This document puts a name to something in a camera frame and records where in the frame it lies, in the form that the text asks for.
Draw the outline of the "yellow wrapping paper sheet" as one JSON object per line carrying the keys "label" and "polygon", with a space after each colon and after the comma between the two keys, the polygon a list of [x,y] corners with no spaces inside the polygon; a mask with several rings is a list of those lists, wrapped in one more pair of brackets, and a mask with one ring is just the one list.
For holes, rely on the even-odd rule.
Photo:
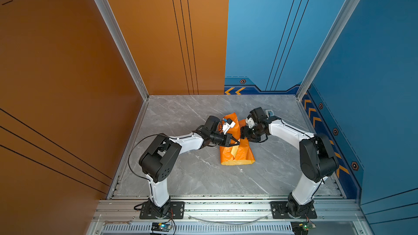
{"label": "yellow wrapping paper sheet", "polygon": [[227,133],[232,134],[233,137],[239,141],[239,145],[236,145],[237,142],[232,140],[231,143],[235,144],[235,146],[220,147],[221,164],[227,166],[253,164],[255,158],[250,148],[249,141],[247,138],[241,138],[241,128],[246,126],[246,121],[239,121],[236,113],[232,113],[223,117],[223,124],[225,121],[228,123],[229,119],[235,124],[234,127],[228,129]]}

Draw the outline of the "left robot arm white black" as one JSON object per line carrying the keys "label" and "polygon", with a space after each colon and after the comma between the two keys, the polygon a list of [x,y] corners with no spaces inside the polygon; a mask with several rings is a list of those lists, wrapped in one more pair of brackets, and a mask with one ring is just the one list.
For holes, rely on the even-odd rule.
{"label": "left robot arm white black", "polygon": [[146,151],[139,159],[145,177],[150,183],[151,202],[161,208],[170,200],[167,178],[174,168],[179,155],[200,150],[210,144],[233,147],[240,142],[231,133],[193,131],[184,136],[170,137],[156,134]]}

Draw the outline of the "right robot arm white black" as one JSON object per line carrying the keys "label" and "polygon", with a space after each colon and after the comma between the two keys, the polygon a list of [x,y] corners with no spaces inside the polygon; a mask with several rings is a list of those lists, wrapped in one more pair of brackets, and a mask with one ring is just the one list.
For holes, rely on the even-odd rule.
{"label": "right robot arm white black", "polygon": [[302,175],[296,188],[289,194],[287,206],[302,208],[312,204],[320,185],[340,166],[329,138],[324,134],[303,131],[276,116],[259,121],[249,117],[244,121],[241,136],[250,142],[260,143],[262,136],[274,136],[299,151]]}

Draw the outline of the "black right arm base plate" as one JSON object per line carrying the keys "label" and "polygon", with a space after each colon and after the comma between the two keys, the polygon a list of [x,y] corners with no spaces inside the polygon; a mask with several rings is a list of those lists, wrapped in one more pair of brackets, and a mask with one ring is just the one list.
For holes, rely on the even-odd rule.
{"label": "black right arm base plate", "polygon": [[274,219],[317,219],[313,200],[305,205],[288,201],[272,201],[270,207]]}

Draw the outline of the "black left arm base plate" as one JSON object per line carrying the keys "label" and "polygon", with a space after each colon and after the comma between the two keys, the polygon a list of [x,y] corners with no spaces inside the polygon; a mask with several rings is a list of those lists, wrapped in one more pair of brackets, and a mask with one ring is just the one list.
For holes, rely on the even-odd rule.
{"label": "black left arm base plate", "polygon": [[150,200],[145,202],[140,210],[140,219],[183,219],[184,201],[168,201],[162,207],[157,207]]}

